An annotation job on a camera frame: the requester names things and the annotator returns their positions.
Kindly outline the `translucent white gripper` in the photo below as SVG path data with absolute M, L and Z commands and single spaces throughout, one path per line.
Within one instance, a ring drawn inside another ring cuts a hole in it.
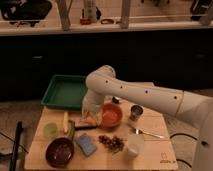
M 97 125 L 100 125 L 102 122 L 101 110 L 102 104 L 96 104 L 88 100 L 84 100 L 82 103 L 82 119 L 86 119 L 87 115 L 91 113 L 97 119 Z

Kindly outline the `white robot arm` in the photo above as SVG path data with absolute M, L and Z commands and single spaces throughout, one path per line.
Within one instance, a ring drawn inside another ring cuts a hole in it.
M 213 171 L 213 97 L 171 88 L 146 86 L 116 78 L 113 67 L 103 65 L 87 75 L 82 118 L 91 114 L 100 121 L 107 95 L 168 114 L 199 130 L 192 171 Z

